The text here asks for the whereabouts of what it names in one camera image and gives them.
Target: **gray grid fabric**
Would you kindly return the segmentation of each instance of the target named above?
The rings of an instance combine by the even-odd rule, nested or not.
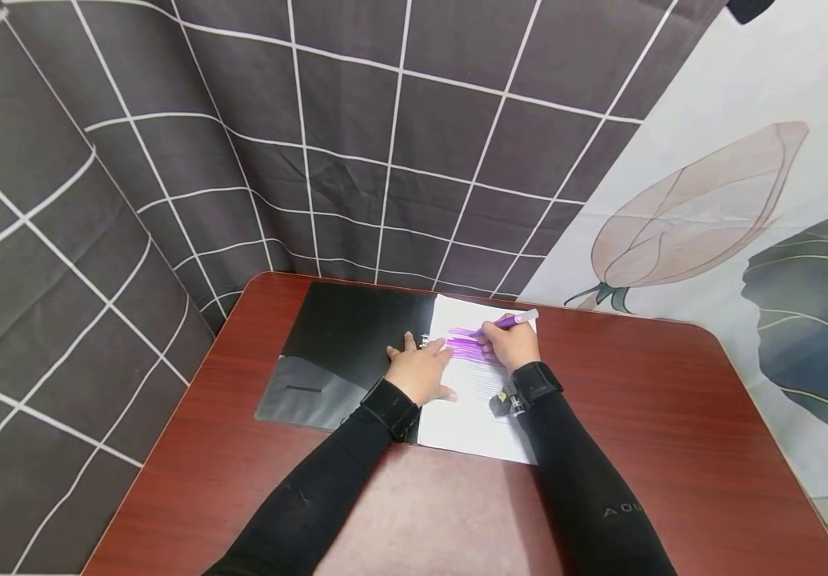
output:
[[[6,2],[214,329],[267,269],[516,298],[722,4]]]
[[[0,2],[0,574],[80,570],[256,273],[516,298],[722,5]]]

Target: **black wrist strap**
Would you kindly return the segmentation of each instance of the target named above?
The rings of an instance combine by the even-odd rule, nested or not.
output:
[[[531,362],[517,369],[513,372],[512,381],[526,410],[545,394],[564,392],[554,372],[543,362]]]
[[[396,441],[404,438],[420,416],[420,407],[384,378],[372,386],[359,405],[384,424]]]

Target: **flower bud illustration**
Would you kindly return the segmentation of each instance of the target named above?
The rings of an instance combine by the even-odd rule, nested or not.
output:
[[[769,223],[807,132],[804,122],[767,126],[634,196],[592,246],[600,284],[564,304],[591,294],[581,308],[592,309],[611,296],[630,314],[632,287],[686,280],[738,253]]]

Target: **person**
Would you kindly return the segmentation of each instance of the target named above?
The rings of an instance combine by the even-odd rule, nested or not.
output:
[[[484,322],[479,340],[528,400],[516,418],[538,462],[542,499],[574,574],[675,574],[642,506],[541,362],[533,328],[522,323],[505,331]],[[411,414],[432,400],[455,399],[440,383],[452,356],[444,344],[440,338],[418,348],[408,332],[403,351],[388,346],[389,369],[369,396],[381,400],[363,400],[299,463],[203,576],[312,574]]]

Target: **paper sheet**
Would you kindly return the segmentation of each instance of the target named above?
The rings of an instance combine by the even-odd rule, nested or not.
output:
[[[430,339],[462,338],[464,330],[476,330],[481,322],[497,320],[507,311],[511,310],[437,296]],[[496,418],[490,411],[490,399],[503,388],[507,378],[506,369],[497,363],[453,357],[442,383],[455,390],[458,401],[434,400],[423,407],[418,443],[499,460],[534,463],[527,438],[516,419]]]

